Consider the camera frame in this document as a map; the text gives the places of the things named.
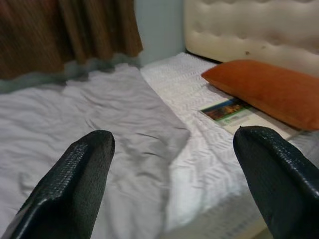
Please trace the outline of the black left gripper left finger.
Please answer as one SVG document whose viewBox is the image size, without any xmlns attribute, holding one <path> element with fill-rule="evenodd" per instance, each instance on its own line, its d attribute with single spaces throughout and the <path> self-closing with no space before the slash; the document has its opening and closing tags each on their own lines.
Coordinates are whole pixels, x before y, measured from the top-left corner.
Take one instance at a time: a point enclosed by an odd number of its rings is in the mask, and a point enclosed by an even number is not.
<svg viewBox="0 0 319 239">
<path fill-rule="evenodd" d="M 114 136 L 106 130 L 72 143 L 38 182 L 2 238 L 89 239 L 114 153 Z"/>
</svg>

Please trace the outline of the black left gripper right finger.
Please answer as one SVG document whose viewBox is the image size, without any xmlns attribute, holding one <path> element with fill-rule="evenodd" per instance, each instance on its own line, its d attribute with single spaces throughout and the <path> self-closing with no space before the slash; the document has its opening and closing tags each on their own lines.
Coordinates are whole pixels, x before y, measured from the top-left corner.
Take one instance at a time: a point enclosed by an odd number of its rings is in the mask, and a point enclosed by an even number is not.
<svg viewBox="0 0 319 239">
<path fill-rule="evenodd" d="M 268 127 L 240 127 L 233 148 L 273 238 L 317 239 L 318 168 Z"/>
</svg>

